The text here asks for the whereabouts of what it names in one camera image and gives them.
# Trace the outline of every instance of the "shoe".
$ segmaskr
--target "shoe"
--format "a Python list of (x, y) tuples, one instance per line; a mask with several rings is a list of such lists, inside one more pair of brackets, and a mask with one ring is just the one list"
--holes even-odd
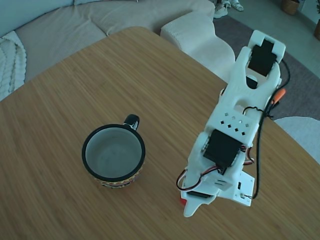
[(242, 12), (243, 10), (245, 10), (238, 0), (230, 0), (230, 1), (231, 1), (231, 6), (237, 11)]
[(220, 19), (224, 16), (227, 16), (228, 15), (228, 10), (227, 8), (222, 4), (222, 3), (218, 3), (216, 6), (215, 6), (215, 11), (214, 11), (214, 16), (213, 18), (214, 19)]

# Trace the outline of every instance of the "white knit blanket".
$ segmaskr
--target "white knit blanket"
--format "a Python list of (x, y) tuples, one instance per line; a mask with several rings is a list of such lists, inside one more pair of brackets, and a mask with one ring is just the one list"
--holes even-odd
[(25, 83), (26, 50), (15, 31), (0, 37), (0, 101)]

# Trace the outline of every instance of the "sofa cushion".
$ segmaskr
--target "sofa cushion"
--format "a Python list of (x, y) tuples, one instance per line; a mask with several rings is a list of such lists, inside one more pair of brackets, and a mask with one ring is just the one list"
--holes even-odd
[(16, 30), (26, 50), (28, 81), (106, 34), (71, 7), (49, 12)]
[(77, 5), (80, 13), (91, 19), (108, 36), (132, 26), (160, 33), (163, 25), (192, 11), (213, 19), (215, 5), (208, 0), (96, 1)]
[(0, 0), (0, 37), (74, 0)]
[(192, 11), (213, 18), (215, 6), (208, 0), (113, 0), (49, 12), (16, 30), (27, 54), (26, 81), (106, 35), (132, 26), (160, 33)]
[(79, 5), (79, 4), (87, 4), (87, 3), (92, 3), (92, 2), (98, 2), (98, 1), (112, 1), (112, 0), (74, 0), (74, 5)]

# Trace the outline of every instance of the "floor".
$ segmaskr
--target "floor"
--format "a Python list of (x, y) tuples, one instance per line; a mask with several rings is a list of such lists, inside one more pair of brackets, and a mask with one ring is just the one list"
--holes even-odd
[(280, 9), (281, 0), (239, 1), (244, 11), (229, 8), (230, 17), (282, 41), (289, 54), (320, 78), (320, 41), (313, 35), (314, 22), (299, 12), (286, 14)]

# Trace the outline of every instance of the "white ottoman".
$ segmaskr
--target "white ottoman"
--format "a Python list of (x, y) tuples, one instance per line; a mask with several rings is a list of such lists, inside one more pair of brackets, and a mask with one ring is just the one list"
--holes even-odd
[(164, 25), (160, 36), (228, 83), (235, 53), (216, 36), (213, 20), (209, 16), (190, 12)]

